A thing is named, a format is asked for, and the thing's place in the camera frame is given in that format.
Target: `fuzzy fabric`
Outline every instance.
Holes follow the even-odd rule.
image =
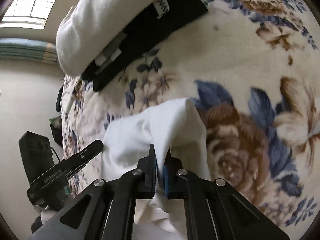
[[[320,27],[303,0],[202,1],[209,13],[99,93],[66,76],[64,155],[103,140],[115,119],[192,98],[211,178],[226,179],[298,240],[320,209]],[[74,195],[101,166],[94,159],[71,179]]]

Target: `white cloth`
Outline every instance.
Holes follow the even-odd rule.
[[[154,144],[160,186],[152,201],[137,201],[135,223],[153,222],[166,231],[186,238],[183,201],[166,200],[161,184],[169,147],[172,156],[179,158],[184,168],[210,180],[206,129],[192,101],[174,99],[150,107],[141,114],[115,120],[110,123],[103,143],[105,150],[102,153],[101,175],[107,181],[118,179],[136,168],[138,160],[148,156],[149,146]]]
[[[80,0],[62,20],[56,38],[61,68],[71,76],[90,62],[144,8],[156,0]]]
[[[41,222],[44,225],[50,218],[52,218],[55,214],[57,214],[57,211],[51,209],[49,206],[47,206],[44,210],[40,213]]]

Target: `black cable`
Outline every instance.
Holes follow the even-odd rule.
[[[56,154],[56,157],[57,157],[58,161],[60,162],[60,159],[59,159],[58,154],[56,153],[56,151],[55,151],[52,147],[51,147],[51,150],[54,151],[54,153]]]

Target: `bed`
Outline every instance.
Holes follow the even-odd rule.
[[[290,239],[320,209],[320,27],[303,0],[202,0],[209,12],[132,62],[104,90],[65,76],[64,157],[102,140],[115,119],[189,97],[222,177]],[[99,178],[93,159],[70,180]]]

